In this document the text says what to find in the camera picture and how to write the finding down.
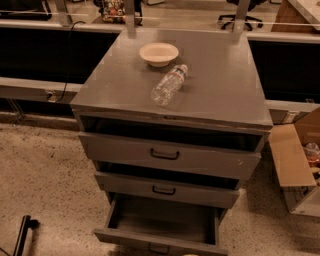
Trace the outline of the grey bottom drawer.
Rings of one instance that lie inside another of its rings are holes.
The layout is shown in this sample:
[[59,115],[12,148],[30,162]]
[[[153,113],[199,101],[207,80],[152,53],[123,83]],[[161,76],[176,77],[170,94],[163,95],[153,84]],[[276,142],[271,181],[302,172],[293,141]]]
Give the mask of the grey bottom drawer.
[[217,210],[201,205],[118,194],[94,234],[159,256],[228,256],[219,246]]

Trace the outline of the grey drawer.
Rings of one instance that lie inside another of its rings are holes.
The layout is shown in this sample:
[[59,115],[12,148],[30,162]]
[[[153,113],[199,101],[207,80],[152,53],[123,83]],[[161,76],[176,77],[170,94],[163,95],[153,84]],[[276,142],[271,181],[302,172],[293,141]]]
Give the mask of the grey drawer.
[[91,160],[247,180],[261,155],[208,146],[81,132]]
[[94,234],[159,256],[228,256],[219,246],[217,210],[201,205],[118,194]]
[[240,195],[234,190],[123,174],[96,172],[95,178],[106,192],[224,209],[232,208]]

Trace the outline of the grey drawer cabinet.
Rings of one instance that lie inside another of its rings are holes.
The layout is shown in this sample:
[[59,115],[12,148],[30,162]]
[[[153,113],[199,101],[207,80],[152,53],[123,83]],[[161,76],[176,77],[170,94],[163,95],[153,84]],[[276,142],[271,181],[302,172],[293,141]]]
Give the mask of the grey drawer cabinet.
[[[152,67],[139,50],[168,43],[179,55]],[[176,65],[187,78],[167,106],[151,90]],[[143,29],[121,33],[72,102],[81,132],[261,152],[272,127],[246,37],[226,32]],[[245,180],[92,160],[97,172],[239,192]]]

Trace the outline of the grey middle drawer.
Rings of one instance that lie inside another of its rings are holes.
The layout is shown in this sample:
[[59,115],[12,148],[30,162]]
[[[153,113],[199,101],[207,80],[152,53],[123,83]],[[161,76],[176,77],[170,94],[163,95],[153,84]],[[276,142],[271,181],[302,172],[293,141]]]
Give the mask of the grey middle drawer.
[[95,178],[106,192],[224,209],[232,208],[240,195],[234,190],[123,174],[96,172]]

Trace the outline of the grey top drawer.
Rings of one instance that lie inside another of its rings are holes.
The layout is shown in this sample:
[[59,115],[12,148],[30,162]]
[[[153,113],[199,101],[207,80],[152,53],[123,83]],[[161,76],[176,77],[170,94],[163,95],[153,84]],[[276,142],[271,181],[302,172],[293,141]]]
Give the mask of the grey top drawer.
[[261,155],[208,146],[81,132],[91,160],[247,180]]

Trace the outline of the clear plastic water bottle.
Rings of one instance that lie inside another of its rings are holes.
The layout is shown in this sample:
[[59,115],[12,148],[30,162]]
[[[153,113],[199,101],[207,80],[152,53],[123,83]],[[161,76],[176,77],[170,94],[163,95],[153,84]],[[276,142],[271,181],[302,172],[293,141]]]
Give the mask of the clear plastic water bottle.
[[167,106],[183,86],[188,74],[185,64],[174,66],[151,90],[151,99],[157,106]]

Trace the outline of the beige bowl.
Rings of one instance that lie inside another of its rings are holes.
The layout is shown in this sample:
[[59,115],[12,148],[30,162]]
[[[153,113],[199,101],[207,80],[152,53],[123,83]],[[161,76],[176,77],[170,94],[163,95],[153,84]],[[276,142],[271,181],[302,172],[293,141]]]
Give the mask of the beige bowl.
[[150,43],[140,48],[139,55],[152,67],[165,67],[178,57],[179,50],[168,43]]

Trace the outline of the colourful object bin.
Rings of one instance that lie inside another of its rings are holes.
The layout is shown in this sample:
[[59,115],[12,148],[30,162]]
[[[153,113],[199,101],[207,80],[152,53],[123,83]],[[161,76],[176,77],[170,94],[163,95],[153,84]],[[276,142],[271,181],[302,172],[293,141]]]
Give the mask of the colourful object bin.
[[102,18],[107,23],[123,24],[125,22],[124,0],[103,0]]

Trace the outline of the cardboard box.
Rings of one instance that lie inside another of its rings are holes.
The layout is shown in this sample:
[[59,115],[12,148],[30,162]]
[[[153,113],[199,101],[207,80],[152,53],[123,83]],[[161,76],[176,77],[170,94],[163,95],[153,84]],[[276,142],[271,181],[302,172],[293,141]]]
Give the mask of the cardboard box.
[[269,136],[275,170],[288,211],[320,217],[320,187],[303,147],[320,144],[320,108],[293,124],[275,125]]

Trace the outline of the bottle in cardboard box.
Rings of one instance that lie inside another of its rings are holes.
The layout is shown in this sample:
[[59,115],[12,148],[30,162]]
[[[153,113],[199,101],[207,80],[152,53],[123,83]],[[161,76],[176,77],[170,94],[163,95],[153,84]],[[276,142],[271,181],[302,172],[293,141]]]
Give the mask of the bottle in cardboard box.
[[320,147],[316,143],[307,143],[303,150],[311,167],[316,167],[320,164]]

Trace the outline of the black stand base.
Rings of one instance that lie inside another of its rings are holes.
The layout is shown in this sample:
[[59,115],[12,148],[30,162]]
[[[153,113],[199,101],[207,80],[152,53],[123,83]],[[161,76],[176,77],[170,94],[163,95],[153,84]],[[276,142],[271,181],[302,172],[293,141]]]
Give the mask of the black stand base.
[[37,228],[39,224],[40,222],[37,219],[32,219],[30,215],[23,216],[13,256],[22,256],[28,230]]

